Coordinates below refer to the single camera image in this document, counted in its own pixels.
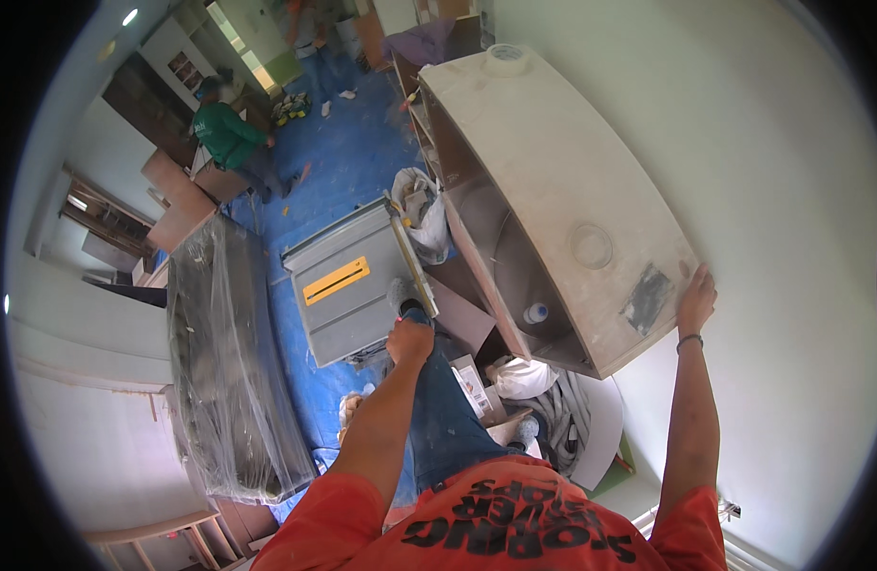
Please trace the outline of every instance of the kneeling worker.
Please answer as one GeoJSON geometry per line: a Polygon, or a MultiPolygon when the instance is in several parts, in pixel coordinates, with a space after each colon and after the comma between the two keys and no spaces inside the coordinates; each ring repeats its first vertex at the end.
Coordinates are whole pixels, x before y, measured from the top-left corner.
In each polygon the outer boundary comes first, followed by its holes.
{"type": "Polygon", "coordinates": [[[233,171],[250,186],[249,192],[271,200],[276,191],[281,197],[290,193],[293,179],[283,181],[273,161],[273,135],[256,129],[220,100],[223,79],[211,76],[201,82],[195,96],[201,106],[195,113],[197,139],[204,144],[221,171],[233,171]]]}

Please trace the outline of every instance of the plastic-wrapped furniture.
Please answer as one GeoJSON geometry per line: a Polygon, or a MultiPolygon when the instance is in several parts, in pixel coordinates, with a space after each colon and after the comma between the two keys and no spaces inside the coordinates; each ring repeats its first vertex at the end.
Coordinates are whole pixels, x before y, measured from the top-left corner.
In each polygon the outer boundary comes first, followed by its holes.
{"type": "Polygon", "coordinates": [[[277,356],[261,239],[216,215],[169,261],[175,390],[194,462],[212,496],[276,504],[318,471],[277,356]]]}

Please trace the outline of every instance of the gray hose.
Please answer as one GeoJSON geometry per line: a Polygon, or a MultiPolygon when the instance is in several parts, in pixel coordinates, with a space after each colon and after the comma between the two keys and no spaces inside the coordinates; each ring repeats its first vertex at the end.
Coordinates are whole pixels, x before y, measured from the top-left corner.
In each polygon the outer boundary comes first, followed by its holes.
{"type": "Polygon", "coordinates": [[[507,405],[526,406],[540,413],[546,421],[550,447],[559,459],[559,473],[570,476],[577,460],[585,449],[591,429],[590,399],[583,382],[571,371],[556,369],[559,378],[546,393],[525,400],[505,400],[507,405]],[[570,422],[574,421],[578,433],[574,452],[566,448],[570,422]]]}

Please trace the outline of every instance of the blue floor covering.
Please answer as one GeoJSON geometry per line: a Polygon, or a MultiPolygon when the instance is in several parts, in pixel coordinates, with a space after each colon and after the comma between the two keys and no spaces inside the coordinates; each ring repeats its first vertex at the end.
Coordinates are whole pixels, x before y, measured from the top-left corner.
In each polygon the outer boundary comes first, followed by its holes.
{"type": "MultiPolygon", "coordinates": [[[[306,180],[285,199],[275,197],[262,205],[261,200],[242,195],[224,210],[263,238],[270,264],[275,335],[292,405],[312,456],[325,466],[330,466],[339,449],[341,397],[350,391],[362,393],[366,383],[378,384],[381,371],[356,372],[344,363],[323,369],[315,366],[280,255],[287,246],[347,215],[357,205],[381,196],[391,188],[400,169],[424,169],[416,137],[408,127],[409,115],[399,111],[401,99],[389,76],[374,71],[361,75],[349,59],[341,59],[344,72],[355,78],[357,97],[334,98],[328,118],[321,117],[321,103],[314,101],[310,115],[289,120],[276,131],[273,151],[281,177],[300,173],[310,164],[306,180]]],[[[307,90],[304,81],[305,76],[287,86],[287,92],[307,90]]],[[[416,501],[412,465],[408,449],[395,507],[416,501]]],[[[279,522],[301,496],[272,507],[279,522]]]]}

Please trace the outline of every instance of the wristband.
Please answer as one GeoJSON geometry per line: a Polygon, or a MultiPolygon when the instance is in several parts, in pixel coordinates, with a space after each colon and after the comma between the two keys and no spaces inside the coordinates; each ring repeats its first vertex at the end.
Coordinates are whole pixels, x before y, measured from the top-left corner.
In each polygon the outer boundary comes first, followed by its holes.
{"type": "Polygon", "coordinates": [[[680,347],[682,347],[682,344],[684,344],[689,339],[698,339],[699,343],[702,344],[702,349],[705,348],[705,341],[702,340],[701,335],[686,335],[685,337],[680,339],[679,343],[676,344],[676,354],[680,354],[680,347]]]}

